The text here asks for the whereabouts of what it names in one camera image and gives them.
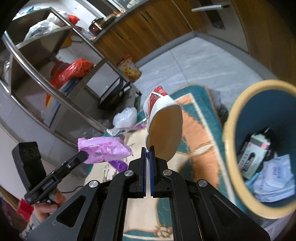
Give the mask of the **person's left hand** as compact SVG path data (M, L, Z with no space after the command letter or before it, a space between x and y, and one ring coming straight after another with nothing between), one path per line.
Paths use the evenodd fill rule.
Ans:
M32 222L36 225L42 223L65 202L66 197L57 189L54 195L54 203L38 202L34 205L34 210L31 215Z

